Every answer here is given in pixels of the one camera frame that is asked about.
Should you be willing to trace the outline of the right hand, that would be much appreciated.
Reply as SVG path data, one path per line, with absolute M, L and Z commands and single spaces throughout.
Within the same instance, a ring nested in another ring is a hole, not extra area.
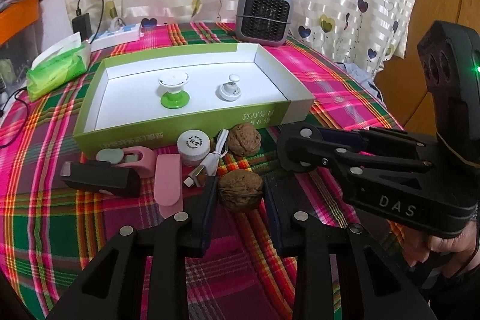
M 473 270 L 479 265 L 477 243 L 477 224 L 467 223 L 463 231 L 455 238 L 443 239 L 437 236 L 426 236 L 414 229 L 404 230 L 403 257 L 409 266 L 425 262 L 433 253 L 452 253 L 452 259 L 442 267 L 442 274 L 450 278 L 462 269 L 461 273 Z

